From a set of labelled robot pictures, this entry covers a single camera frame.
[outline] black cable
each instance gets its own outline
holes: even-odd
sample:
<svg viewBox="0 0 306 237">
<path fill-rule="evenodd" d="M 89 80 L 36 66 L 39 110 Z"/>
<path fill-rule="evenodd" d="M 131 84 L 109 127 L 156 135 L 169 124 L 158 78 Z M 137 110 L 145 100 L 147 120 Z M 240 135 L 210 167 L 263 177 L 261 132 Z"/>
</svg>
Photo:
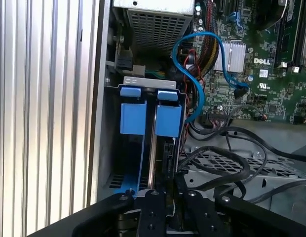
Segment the black cable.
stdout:
<svg viewBox="0 0 306 237">
<path fill-rule="evenodd" d="M 211 147 L 211 146 L 201 147 L 201 148 L 195 150 L 194 152 L 192 152 L 191 154 L 189 154 L 178 165 L 178 170 L 177 171 L 180 172 L 190 161 L 195 159 L 199 154 L 202 154 L 206 151 L 212 151 L 212 152 L 217 153 L 221 156 L 229 158 L 229 159 L 239 163 L 243 168 L 236 174 L 231 174 L 231 175 L 216 178 L 214 180 L 211 180 L 211 181 L 209 181 L 205 184 L 202 184 L 202 185 L 200 185 L 198 187 L 195 187 L 195 188 L 192 188 L 192 189 L 206 191 L 206 190 L 212 189 L 212 188 L 217 187 L 217 186 L 222 186 L 222 185 L 226 185 L 226 184 L 229 184 L 229 183 L 234 183 L 234 182 L 241 181 L 241 180 L 249 177 L 250 166 L 243 157 L 241 157 L 238 154 L 235 154 L 233 152 L 230 152 L 228 150 L 221 149 L 221 148 L 218 148 L 218 147 Z"/>
<path fill-rule="evenodd" d="M 185 126 L 183 127 L 182 134 L 181 134 L 181 146 L 182 146 L 183 153 L 187 157 L 188 155 L 187 155 L 187 152 L 185 151 L 184 145 L 185 145 Z"/>
<path fill-rule="evenodd" d="M 251 202 L 253 204 L 260 203 L 260 202 L 265 201 L 268 198 L 272 197 L 273 195 L 284 192 L 287 189 L 291 189 L 291 188 L 297 187 L 299 185 L 306 185 L 306 180 L 295 181 L 295 182 L 291 182 L 291 183 L 282 185 L 282 186 L 280 186 L 276 189 L 273 189 L 273 190 L 271 190 L 271 191 L 269 191 L 265 194 L 262 194 L 262 195 L 260 195 L 256 198 L 253 198 L 253 199 L 250 199 L 250 200 L 247 200 L 247 201 Z"/>
<path fill-rule="evenodd" d="M 245 128 L 242 128 L 242 127 L 222 127 L 218 131 L 213 132 L 211 135 L 209 135 L 209 136 L 207 136 L 203 139 L 196 139 L 196 140 L 203 141 L 203 142 L 204 141 L 209 141 L 209 140 L 213 139 L 214 137 L 218 136 L 219 134 L 222 134 L 224 132 L 229 132 L 229 131 L 236 131 L 236 132 L 241 132 L 241 133 L 246 134 L 247 136 L 249 136 L 253 140 L 256 140 L 258 143 L 262 144 L 265 148 L 267 148 L 268 150 L 270 150 L 271 152 L 273 152 L 274 154 L 276 154 L 278 156 L 306 162 L 306 156 L 294 155 L 294 154 L 282 152 L 282 151 L 274 148 L 270 144 L 268 144 L 265 140 L 263 140 L 262 138 L 257 136 L 255 133 L 253 133 L 250 130 L 247 130 Z"/>
<path fill-rule="evenodd" d="M 231 147 L 231 143 L 230 143 L 230 140 L 229 140 L 229 134 L 228 133 L 226 133 L 226 140 L 227 140 L 227 144 L 228 144 L 228 147 L 229 147 L 229 151 L 231 152 L 232 147 Z"/>
<path fill-rule="evenodd" d="M 245 180 L 242 182 L 243 185 L 245 185 L 245 184 L 251 182 L 251 181 L 252 181 L 257 175 L 259 175 L 260 172 L 265 168 L 265 166 L 266 166 L 266 164 L 267 164 L 267 161 L 268 161 L 267 151 L 266 151 L 266 149 L 262 146 L 262 144 L 258 143 L 258 142 L 255 141 L 255 140 L 252 140 L 252 139 L 249 139 L 249 138 L 246 138 L 246 137 L 240 137 L 240 136 L 229 135 L 228 133 L 227 133 L 227 137 L 228 137 L 228 138 L 231 137 L 231 138 L 236 138 L 236 139 L 242 139 L 242 140 L 245 140 L 245 141 L 252 142 L 252 143 L 256 144 L 257 146 L 259 146 L 259 147 L 263 150 L 263 152 L 264 152 L 264 161 L 263 161 L 263 163 L 261 164 L 261 166 L 256 170 L 256 172 L 255 172 L 252 176 L 248 177 L 247 179 L 245 179 Z M 231 191 L 231 190 L 233 190 L 233 189 L 235 189 L 235 188 L 236 188 L 236 186 L 228 187 L 227 189 L 223 190 L 220 194 L 221 194 L 221 195 L 222 195 L 222 194 L 225 194 L 225 193 L 227 193 L 227 192 L 229 192 L 229 191 Z"/>
<path fill-rule="evenodd" d="M 235 115 L 235 113 L 236 113 L 237 111 L 239 111 L 239 110 L 242 110 L 242 109 L 253 109 L 253 110 L 255 110 L 256 112 L 258 112 L 260 115 L 265 116 L 265 114 L 264 114 L 262 111 L 260 111 L 256 106 L 253 106 L 253 105 L 240 105 L 240 106 L 236 107 L 234 110 L 232 110 L 232 111 L 230 112 L 229 116 L 228 116 L 227 119 L 225 120 L 225 122 L 224 122 L 224 124 L 223 124 L 222 127 L 228 126 L 230 120 L 233 118 L 233 116 Z M 190 126 L 191 126 L 191 128 L 192 128 L 196 133 L 201 134 L 201 135 L 208 135 L 208 134 L 214 133 L 215 131 L 221 130 L 221 128 L 219 128 L 219 127 L 213 129 L 212 131 L 209 131 L 208 129 L 200 130 L 200 129 L 196 128 L 195 125 L 192 124 L 192 123 L 190 123 Z"/>
<path fill-rule="evenodd" d="M 220 176 L 230 175 L 230 173 L 228 173 L 228 172 L 206 167 L 206 166 L 204 166 L 204 165 L 202 165 L 202 164 L 197 163 L 197 162 L 194 161 L 194 160 L 192 160 L 191 162 L 192 162 L 192 164 L 193 164 L 194 166 L 196 166 L 198 169 L 201 169 L 201 170 L 203 170 L 203 171 L 206 171 L 206 172 L 208 172 L 208 173 L 210 173 L 210 174 L 216 174 L 216 175 L 220 175 Z M 240 189 L 240 191 L 241 191 L 241 193 L 242 193 L 242 196 L 240 197 L 240 199 L 243 199 L 243 198 L 245 197 L 245 195 L 246 195 L 246 188 L 245 188 L 244 184 L 243 184 L 242 182 L 240 182 L 240 181 L 237 181 L 237 182 L 235 182 L 235 186 L 238 187 L 238 188 Z"/>
</svg>

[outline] aluminum heat fins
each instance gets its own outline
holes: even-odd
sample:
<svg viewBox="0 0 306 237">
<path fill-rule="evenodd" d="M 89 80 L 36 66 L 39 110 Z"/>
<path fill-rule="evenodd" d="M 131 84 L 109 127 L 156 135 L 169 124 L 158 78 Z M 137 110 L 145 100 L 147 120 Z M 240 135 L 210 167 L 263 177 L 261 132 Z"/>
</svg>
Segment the aluminum heat fins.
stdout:
<svg viewBox="0 0 306 237">
<path fill-rule="evenodd" d="M 223 42 L 223 46 L 226 58 L 226 70 L 232 73 L 243 72 L 246 44 L 240 41 L 230 41 Z M 222 71 L 222 69 L 222 57 L 220 49 L 218 59 L 214 65 L 214 70 Z"/>
</svg>

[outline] perforated metal plate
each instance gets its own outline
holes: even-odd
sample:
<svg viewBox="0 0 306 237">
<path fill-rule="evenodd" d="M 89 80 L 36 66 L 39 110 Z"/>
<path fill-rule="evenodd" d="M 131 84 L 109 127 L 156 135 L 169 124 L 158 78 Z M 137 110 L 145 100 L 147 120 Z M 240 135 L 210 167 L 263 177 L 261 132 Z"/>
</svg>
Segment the perforated metal plate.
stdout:
<svg viewBox="0 0 306 237">
<path fill-rule="evenodd" d="M 251 171 L 254 173 L 263 163 L 263 158 L 245 157 L 248 164 L 251 167 Z M 240 165 L 228 158 L 214 154 L 200 154 L 197 157 L 197 162 L 209 167 L 221 171 L 227 171 L 229 173 L 236 173 L 241 168 Z M 261 171 L 260 175 L 264 176 L 278 176 L 278 177 L 291 177 L 306 179 L 306 174 L 296 170 L 290 165 L 292 161 L 285 158 L 268 158 L 268 162 L 265 168 Z"/>
<path fill-rule="evenodd" d="M 128 10 L 136 44 L 143 48 L 157 48 L 169 53 L 176 40 L 183 36 L 191 16 L 160 12 Z"/>
</svg>

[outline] chip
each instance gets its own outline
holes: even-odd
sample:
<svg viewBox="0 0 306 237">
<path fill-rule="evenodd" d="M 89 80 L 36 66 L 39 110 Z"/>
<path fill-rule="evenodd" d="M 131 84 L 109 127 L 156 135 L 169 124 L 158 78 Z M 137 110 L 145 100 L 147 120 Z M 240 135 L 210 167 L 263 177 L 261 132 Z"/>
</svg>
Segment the chip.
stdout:
<svg viewBox="0 0 306 237">
<path fill-rule="evenodd" d="M 275 113 L 277 110 L 277 106 L 276 105 L 270 105 L 268 108 L 268 112 L 270 113 Z"/>
</svg>

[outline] screw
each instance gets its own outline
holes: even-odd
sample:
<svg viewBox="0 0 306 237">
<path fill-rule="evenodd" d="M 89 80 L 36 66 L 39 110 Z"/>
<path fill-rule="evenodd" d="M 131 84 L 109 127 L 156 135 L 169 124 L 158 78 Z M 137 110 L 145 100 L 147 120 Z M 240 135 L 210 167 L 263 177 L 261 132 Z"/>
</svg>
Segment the screw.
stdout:
<svg viewBox="0 0 306 237">
<path fill-rule="evenodd" d="M 122 195 L 120 198 L 119 198 L 119 200 L 121 200 L 121 201 L 126 201 L 128 199 L 128 196 L 126 196 L 126 195 Z"/>
<path fill-rule="evenodd" d="M 159 195 L 159 192 L 156 191 L 156 190 L 154 190 L 151 194 L 152 194 L 152 195 Z"/>
<path fill-rule="evenodd" d="M 123 43 L 124 42 L 124 36 L 120 36 L 119 37 L 119 43 Z"/>
<path fill-rule="evenodd" d="M 189 191 L 188 195 L 193 197 L 193 196 L 196 196 L 197 193 L 195 191 Z"/>
<path fill-rule="evenodd" d="M 257 159 L 257 158 L 262 158 L 263 156 L 262 156 L 262 153 L 260 153 L 260 152 L 254 152 L 253 153 L 253 158 L 254 159 Z"/>
<path fill-rule="evenodd" d="M 229 197 L 226 197 L 226 196 L 223 196 L 221 199 L 222 199 L 223 201 L 225 201 L 225 202 L 231 201 L 231 199 L 230 199 Z"/>
</svg>

